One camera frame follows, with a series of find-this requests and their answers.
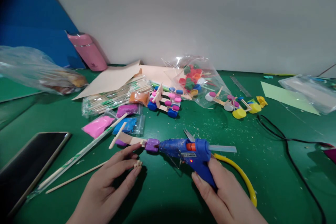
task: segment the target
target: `hand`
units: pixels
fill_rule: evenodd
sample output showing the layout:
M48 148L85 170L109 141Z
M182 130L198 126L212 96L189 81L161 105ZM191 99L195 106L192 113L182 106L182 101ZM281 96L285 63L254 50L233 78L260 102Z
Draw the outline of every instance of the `hand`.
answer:
M106 224L112 219L134 186L141 166L135 167L118 189L111 186L112 182L134 167L138 155L133 151L140 146L140 143L134 144L117 152L92 175L67 224Z
M217 194L196 172L191 176L217 223L267 223L232 172L213 156L209 169L218 188Z

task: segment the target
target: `pink water bottle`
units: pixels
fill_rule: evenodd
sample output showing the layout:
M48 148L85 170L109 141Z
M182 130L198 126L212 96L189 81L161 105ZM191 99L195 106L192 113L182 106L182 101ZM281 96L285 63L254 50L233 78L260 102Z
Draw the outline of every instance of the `pink water bottle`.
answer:
M104 71L107 64L89 34L71 33L68 38L92 71Z

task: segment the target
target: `orange clay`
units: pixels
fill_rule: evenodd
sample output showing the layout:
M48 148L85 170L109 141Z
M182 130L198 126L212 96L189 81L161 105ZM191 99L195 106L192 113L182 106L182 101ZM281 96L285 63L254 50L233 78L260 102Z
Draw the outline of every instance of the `orange clay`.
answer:
M187 143L187 150L188 151L196 151L196 144L195 143Z
M195 73L194 76L193 76L193 78L194 78L195 80L198 80L200 77L201 77L201 75L198 74L198 73Z
M140 103L147 107L148 102L149 102L149 92L147 93L137 93L137 92L132 92L131 97L129 98L129 103Z

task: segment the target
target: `white wall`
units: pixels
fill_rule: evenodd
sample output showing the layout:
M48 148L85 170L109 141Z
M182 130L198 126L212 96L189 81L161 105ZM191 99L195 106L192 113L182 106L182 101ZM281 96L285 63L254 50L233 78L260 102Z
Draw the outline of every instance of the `white wall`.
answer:
M336 0L59 0L110 63L181 53L217 69L319 74L336 63Z

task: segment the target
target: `fingernail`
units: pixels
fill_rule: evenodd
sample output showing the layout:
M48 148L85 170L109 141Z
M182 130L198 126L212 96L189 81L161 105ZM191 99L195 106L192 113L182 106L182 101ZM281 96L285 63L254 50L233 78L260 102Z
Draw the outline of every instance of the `fingernail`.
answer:
M195 182L195 184L200 184L201 183L199 175L196 172L193 172L191 174L191 177L192 177L193 181Z
M139 175L139 173L141 172L141 168L142 166L137 166L133 169L134 171L134 175L137 177Z

